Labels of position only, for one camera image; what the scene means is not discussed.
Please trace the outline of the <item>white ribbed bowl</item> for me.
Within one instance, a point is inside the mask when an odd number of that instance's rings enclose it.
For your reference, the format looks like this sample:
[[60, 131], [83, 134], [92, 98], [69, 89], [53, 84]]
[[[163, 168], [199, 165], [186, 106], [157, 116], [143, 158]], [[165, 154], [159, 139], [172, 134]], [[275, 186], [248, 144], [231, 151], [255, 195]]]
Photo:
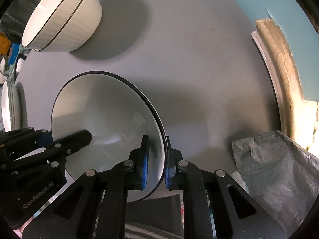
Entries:
[[26, 49], [42, 49], [66, 23], [81, 0], [41, 0], [31, 14], [22, 36]]
[[53, 39], [36, 52], [71, 52], [93, 35], [102, 18], [99, 0], [81, 0], [72, 15]]
[[54, 140], [86, 129], [91, 143], [67, 158], [66, 170], [78, 179], [86, 170], [112, 169], [149, 137], [146, 187], [130, 190], [128, 202], [149, 197], [160, 186], [167, 165], [168, 142], [159, 114], [128, 80], [110, 72], [90, 71], [73, 77], [60, 90], [51, 114]]

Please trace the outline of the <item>grey hooded garment on chair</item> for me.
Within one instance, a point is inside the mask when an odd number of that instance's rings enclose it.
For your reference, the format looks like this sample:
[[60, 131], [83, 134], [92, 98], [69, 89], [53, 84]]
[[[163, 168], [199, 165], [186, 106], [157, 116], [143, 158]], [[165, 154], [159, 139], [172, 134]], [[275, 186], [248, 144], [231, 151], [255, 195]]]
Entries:
[[14, 0], [1, 18], [1, 33], [21, 44], [26, 24], [41, 0]]

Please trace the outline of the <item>striped grey white fabric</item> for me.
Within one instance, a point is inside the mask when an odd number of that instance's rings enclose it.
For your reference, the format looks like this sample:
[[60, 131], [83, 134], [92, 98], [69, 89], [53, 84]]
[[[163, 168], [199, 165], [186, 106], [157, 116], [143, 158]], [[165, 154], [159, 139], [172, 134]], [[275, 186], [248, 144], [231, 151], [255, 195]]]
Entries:
[[124, 238], [182, 239], [183, 237], [150, 225], [129, 222], [125, 224]]

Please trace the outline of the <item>beige skirting board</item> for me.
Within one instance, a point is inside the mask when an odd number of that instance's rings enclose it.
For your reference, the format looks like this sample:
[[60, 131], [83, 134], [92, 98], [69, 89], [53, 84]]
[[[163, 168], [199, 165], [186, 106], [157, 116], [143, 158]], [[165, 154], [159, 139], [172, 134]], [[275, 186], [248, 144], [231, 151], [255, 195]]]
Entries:
[[281, 131], [318, 156], [318, 102], [306, 100], [289, 44], [271, 18], [255, 21], [251, 36], [266, 64], [280, 114]]

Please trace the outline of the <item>grey plastic bag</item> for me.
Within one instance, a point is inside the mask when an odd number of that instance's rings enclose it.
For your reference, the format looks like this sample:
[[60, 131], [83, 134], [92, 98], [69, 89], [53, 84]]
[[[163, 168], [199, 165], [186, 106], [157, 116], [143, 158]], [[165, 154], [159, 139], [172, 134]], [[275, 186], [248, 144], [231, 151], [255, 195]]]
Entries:
[[232, 142], [249, 194], [290, 237], [318, 197], [318, 158], [275, 130]]

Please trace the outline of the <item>white plate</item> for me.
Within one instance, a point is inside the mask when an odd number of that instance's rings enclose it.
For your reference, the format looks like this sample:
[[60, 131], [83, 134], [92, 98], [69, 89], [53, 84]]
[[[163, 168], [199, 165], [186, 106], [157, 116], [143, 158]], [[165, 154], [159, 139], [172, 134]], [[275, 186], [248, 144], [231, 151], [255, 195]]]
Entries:
[[14, 122], [14, 130], [20, 129], [21, 127], [21, 103], [20, 97], [17, 91], [15, 84], [11, 81], [11, 90], [12, 90], [12, 111], [13, 111], [13, 122]]
[[4, 130], [6, 132], [13, 131], [15, 128], [15, 118], [14, 118], [14, 108], [12, 105], [12, 83], [7, 80], [3, 84], [2, 88], [2, 101], [1, 101], [1, 110], [2, 110], [2, 120]]

